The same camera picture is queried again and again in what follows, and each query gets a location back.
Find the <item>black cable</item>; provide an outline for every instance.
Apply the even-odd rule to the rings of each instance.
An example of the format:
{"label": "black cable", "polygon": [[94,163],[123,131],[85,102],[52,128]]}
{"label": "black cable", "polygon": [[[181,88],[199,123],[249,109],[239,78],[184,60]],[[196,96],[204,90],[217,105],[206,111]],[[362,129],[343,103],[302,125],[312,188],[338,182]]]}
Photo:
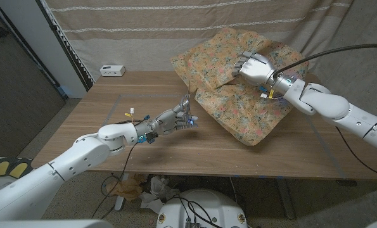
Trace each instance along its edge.
{"label": "black cable", "polygon": [[187,217],[189,218],[189,220],[191,221],[191,218],[189,217],[189,215],[188,215],[188,211],[187,211],[187,208],[184,206],[184,203],[182,202],[182,199],[181,198],[179,198],[180,199],[180,201],[181,201],[181,204],[182,204],[182,206],[184,207],[184,210],[186,211],[186,213],[187,213]]}
{"label": "black cable", "polygon": [[105,178],[105,180],[102,181],[102,184],[101,184],[101,194],[102,194],[103,196],[106,196],[106,194],[102,191],[102,189],[104,188],[105,181],[108,180],[109,178],[112,178],[112,177],[115,178],[115,179],[117,179],[118,182],[122,181],[122,180],[120,180],[116,175],[114,175],[113,173],[111,173],[111,176]]}
{"label": "black cable", "polygon": [[343,137],[343,134],[342,134],[342,132],[340,132],[340,129],[339,129],[338,127],[336,127],[336,129],[338,129],[338,132],[339,132],[340,136],[342,137],[343,142],[345,142],[347,148],[350,150],[350,152],[352,152],[352,154],[353,154],[353,156],[355,157],[355,159],[357,159],[357,161],[359,161],[359,162],[360,162],[361,164],[363,164],[365,167],[367,167],[368,169],[370,169],[371,171],[373,171],[374,173],[377,174],[377,170],[375,170],[375,169],[369,167],[369,166],[366,165],[362,160],[360,160],[359,157],[357,157],[357,155],[353,152],[352,148],[350,148],[350,146],[348,145],[346,139]]}
{"label": "black cable", "polygon": [[191,203],[195,203],[194,201],[190,201],[190,203],[188,203],[188,208],[196,215],[196,216],[198,216],[198,218],[200,218],[200,219],[202,219],[204,222],[206,222],[206,223],[208,223],[209,225],[211,225],[211,226],[213,226],[213,227],[216,227],[216,228],[222,228],[222,227],[220,227],[220,226],[218,226],[218,225],[216,225],[216,224],[214,224],[212,221],[208,221],[208,220],[206,220],[205,218],[203,218],[201,215],[199,215],[199,214],[197,214],[195,211],[194,211],[194,207],[190,207],[190,206],[192,206],[192,204]]}
{"label": "black cable", "polygon": [[359,45],[353,45],[353,46],[347,46],[347,47],[339,47],[339,48],[335,48],[335,49],[332,49],[332,50],[327,50],[327,51],[323,51],[321,53],[317,53],[317,54],[313,54],[312,56],[309,56],[309,57],[306,57],[300,61],[297,61],[291,65],[288,65],[286,67],[283,67],[279,70],[276,70],[274,73],[273,73],[273,78],[276,79],[278,74],[285,71],[285,70],[288,70],[290,68],[293,68],[301,63],[305,63],[306,61],[309,61],[309,60],[312,60],[314,58],[318,58],[320,56],[324,56],[324,55],[327,55],[327,54],[331,54],[331,53],[337,53],[337,52],[340,52],[340,51],[348,51],[348,50],[353,50],[353,49],[362,49],[362,48],[377,48],[377,44],[359,44]]}
{"label": "black cable", "polygon": [[[188,202],[188,208],[191,210],[191,212],[193,212],[194,215],[196,215],[198,218],[202,219],[204,222],[208,223],[209,225],[211,225],[211,226],[213,226],[213,227],[216,227],[216,228],[222,228],[222,227],[220,227],[220,226],[218,226],[218,225],[216,225],[216,224],[214,224],[214,223],[212,222],[211,217],[209,216],[208,212],[207,212],[207,211],[206,211],[206,210],[205,210],[200,204],[198,204],[197,202],[195,202],[195,201],[191,201],[191,200],[188,200],[188,199],[185,199],[185,198],[182,198],[182,197],[180,197],[180,196],[178,196],[178,197],[173,197],[173,198],[171,198],[171,199],[174,199],[174,198],[179,198],[180,200],[185,200],[185,201],[187,201],[187,202]],[[205,214],[207,215],[207,217],[209,218],[209,220],[206,220],[206,219],[203,218],[201,215],[199,215],[198,213],[196,213],[196,212],[195,212],[195,209],[194,209],[194,206],[192,205],[192,203],[198,205],[198,206],[199,206],[199,207],[205,212]]]}
{"label": "black cable", "polygon": [[[124,169],[122,171],[122,173],[120,174],[120,177],[119,177],[119,180],[122,180],[122,177],[124,176],[124,173],[125,173],[125,169],[126,169],[126,164],[127,162],[129,161],[129,157],[131,156],[131,153],[132,153],[132,150],[133,148],[135,148],[135,146],[137,145],[137,143],[135,143],[135,145],[133,145],[133,147],[131,148],[131,150],[129,151],[129,154],[127,155],[127,158],[126,158],[126,161],[125,161],[125,165],[124,165]],[[99,205],[97,206],[97,208],[95,209],[93,215],[91,216],[91,218],[93,219],[94,218],[94,215],[97,213],[98,209],[100,208],[100,206],[104,203],[104,201],[110,196],[111,192],[115,189],[115,187],[117,186],[117,184],[119,183],[119,180],[118,182],[113,186],[113,188],[111,189],[111,191],[105,195],[105,197],[101,200],[101,202],[99,203]]]}
{"label": "black cable", "polygon": [[211,220],[211,217],[209,216],[209,214],[208,214],[208,212],[201,206],[201,205],[199,205],[197,202],[195,202],[195,201],[192,201],[192,200],[190,200],[189,201],[189,205],[191,204],[191,203],[195,203],[196,205],[198,205],[204,212],[205,212],[205,214],[207,215],[207,217],[208,217],[208,219],[209,219],[209,221],[212,221]]}
{"label": "black cable", "polygon": [[117,122],[114,124],[127,124],[127,123],[133,123],[133,122],[142,123],[143,121],[142,120],[125,120],[125,121]]}
{"label": "black cable", "polygon": [[112,212],[114,208],[115,208],[115,205],[110,210],[108,210],[108,212],[104,214],[100,219],[104,219],[107,215],[109,215]]}

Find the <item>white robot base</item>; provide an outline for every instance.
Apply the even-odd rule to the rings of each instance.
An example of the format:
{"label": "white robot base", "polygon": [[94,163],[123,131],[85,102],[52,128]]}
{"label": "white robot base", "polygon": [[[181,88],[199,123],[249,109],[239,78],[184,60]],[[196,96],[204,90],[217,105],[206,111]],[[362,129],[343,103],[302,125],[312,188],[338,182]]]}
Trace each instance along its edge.
{"label": "white robot base", "polygon": [[[219,227],[247,228],[245,214],[240,206],[222,193],[209,189],[192,189],[180,194],[179,198],[170,199],[160,210],[157,228],[177,227],[212,227],[188,208],[188,202],[194,201],[207,211],[211,221]],[[201,217],[208,220],[207,214],[196,204],[191,208]]]}

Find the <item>striped curtain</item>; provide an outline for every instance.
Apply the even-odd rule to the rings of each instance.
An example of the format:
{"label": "striped curtain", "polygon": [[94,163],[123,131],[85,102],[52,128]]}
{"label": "striped curtain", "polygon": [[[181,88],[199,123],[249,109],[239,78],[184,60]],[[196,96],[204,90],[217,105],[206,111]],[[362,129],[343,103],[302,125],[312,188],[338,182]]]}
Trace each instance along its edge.
{"label": "striped curtain", "polygon": [[223,27],[256,31],[309,56],[326,47],[352,0],[46,2],[97,79],[102,65],[173,71],[172,56]]}

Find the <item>door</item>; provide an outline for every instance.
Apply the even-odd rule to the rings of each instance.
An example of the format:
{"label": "door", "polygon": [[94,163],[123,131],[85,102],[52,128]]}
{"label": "door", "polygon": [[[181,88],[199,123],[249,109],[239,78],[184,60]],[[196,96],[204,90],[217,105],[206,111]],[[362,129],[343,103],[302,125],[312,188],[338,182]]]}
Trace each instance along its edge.
{"label": "door", "polygon": [[13,35],[0,38],[0,156],[17,156],[64,104]]}

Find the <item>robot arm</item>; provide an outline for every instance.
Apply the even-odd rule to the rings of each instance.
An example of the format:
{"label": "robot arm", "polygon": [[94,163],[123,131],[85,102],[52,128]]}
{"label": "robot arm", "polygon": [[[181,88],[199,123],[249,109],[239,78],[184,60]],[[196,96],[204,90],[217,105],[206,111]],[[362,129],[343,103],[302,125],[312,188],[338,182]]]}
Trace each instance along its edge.
{"label": "robot arm", "polygon": [[274,76],[272,63],[264,56],[245,51],[234,65],[233,76],[242,75],[251,85],[266,84],[284,94],[294,107],[307,115],[319,113],[332,125],[343,128],[377,147],[377,116],[352,104],[345,98],[331,94],[319,85],[305,82],[294,76],[279,73]]}
{"label": "robot arm", "polygon": [[179,105],[154,120],[137,125],[110,124],[98,133],[79,137],[63,154],[0,190],[0,221],[39,219],[42,214],[29,212],[35,211],[40,200],[55,194],[65,181],[121,153],[125,144],[152,143],[159,134],[196,127],[196,119],[189,113],[189,96],[185,96]]}

